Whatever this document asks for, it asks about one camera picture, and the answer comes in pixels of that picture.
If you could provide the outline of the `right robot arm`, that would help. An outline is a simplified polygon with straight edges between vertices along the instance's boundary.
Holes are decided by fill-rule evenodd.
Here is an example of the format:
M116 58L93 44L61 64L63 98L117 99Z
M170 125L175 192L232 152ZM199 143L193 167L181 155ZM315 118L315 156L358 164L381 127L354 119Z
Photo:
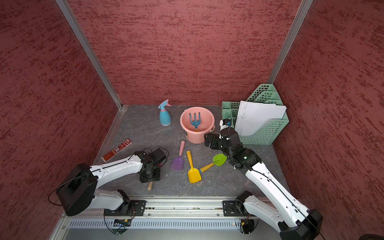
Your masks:
M249 191L236 197L236 212L255 216L274 228L283 240L314 240L321 233L322 214L294 198L269 171L262 159L245 148L238 133L226 127L220 134L205 134L205 146L220 150L234 169L242 172L270 200L261 202Z

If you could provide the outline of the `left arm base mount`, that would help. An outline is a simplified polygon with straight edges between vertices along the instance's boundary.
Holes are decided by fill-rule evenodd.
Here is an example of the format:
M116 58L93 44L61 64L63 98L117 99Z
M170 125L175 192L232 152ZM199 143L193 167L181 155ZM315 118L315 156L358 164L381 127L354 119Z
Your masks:
M104 209L104 216L114 217L114 216L128 216L128 217L142 217L146 209L145 200L131 200L128 202L123 202L120 207L116 210Z

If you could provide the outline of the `green trowel yellow handle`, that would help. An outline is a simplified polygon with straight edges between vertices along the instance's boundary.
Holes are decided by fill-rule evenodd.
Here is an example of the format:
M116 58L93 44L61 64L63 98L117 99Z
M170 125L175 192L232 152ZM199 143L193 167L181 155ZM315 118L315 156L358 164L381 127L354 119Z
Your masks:
M224 154L215 155L213 157L213 162L211 164L209 164L209 165L206 165L206 166L200 168L199 172L203 173L203 172L205 172L206 170L208 170L209 168L211 168L213 166L217 166L217 167L222 166L226 162L226 160L227 160L227 156L224 155Z

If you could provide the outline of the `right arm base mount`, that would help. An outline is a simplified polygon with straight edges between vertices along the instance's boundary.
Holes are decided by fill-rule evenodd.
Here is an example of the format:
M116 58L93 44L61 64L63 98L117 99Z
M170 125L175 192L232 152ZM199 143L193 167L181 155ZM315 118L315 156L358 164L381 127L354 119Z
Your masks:
M235 200L222 201L223 213L225 217L255 217L255 215L249 214L243 205L238 204Z

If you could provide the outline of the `red shovel wooden handle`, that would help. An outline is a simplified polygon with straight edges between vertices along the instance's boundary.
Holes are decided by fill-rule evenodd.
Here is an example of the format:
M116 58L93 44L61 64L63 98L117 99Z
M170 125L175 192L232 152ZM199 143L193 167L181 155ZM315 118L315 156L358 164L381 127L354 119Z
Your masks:
M152 190L152 188L153 188L153 184L154 184L154 182L149 182L148 187L147 187L147 190L148 190L148 191L151 191L151 190Z

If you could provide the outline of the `teal spray bottle pink trigger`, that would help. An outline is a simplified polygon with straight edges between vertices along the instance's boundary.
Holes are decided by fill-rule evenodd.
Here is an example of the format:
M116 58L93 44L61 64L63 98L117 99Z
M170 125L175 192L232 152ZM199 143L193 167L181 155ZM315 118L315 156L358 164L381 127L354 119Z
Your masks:
M165 107L171 107L171 105L169 104L169 99L166 99L158 106L158 109L160 109L160 114L159 114L160 123L162 126L166 127L171 124L172 120L169 112L165 109Z

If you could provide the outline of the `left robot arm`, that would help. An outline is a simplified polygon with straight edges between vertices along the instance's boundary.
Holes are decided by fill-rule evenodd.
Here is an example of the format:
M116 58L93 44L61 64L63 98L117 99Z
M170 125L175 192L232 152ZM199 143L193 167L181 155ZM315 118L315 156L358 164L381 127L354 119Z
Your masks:
M69 217L90 209L103 209L106 216L134 216L136 209L123 190L107 191L101 186L131 174L138 174L141 183L159 181L167 157L158 148L102 165L79 164L55 190L60 206Z

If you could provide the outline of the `purple shovel pink handle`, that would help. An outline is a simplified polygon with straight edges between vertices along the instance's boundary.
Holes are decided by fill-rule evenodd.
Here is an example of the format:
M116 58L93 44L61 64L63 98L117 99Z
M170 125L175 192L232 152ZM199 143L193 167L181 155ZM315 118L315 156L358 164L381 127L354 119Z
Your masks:
M174 171L181 171L184 168L184 159L182 158L183 150L185 146L185 141L181 141L179 155L172 161L171 169Z

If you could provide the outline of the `blue fork yellow handle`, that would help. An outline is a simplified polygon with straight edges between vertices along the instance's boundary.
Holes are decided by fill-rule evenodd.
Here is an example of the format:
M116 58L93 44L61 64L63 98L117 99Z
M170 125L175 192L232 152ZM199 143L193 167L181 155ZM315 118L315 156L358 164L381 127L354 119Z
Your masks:
M195 128L195 132L198 132L199 129L199 125L201 124L201 113L198 114L198 119L197 119L197 115L196 113L194 113L194 118L192 118L192 114L189 113L189 116L190 116L190 122L191 122L191 125Z

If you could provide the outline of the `yellow shovel yellow handle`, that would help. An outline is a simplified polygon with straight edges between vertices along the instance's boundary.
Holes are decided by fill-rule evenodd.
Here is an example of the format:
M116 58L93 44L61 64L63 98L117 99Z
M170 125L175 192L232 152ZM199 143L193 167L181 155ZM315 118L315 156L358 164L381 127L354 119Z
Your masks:
M188 178L191 184L197 183L202 180L201 174L198 169L193 165L191 151L187 151L187 157L190 164L190 170L188 171Z

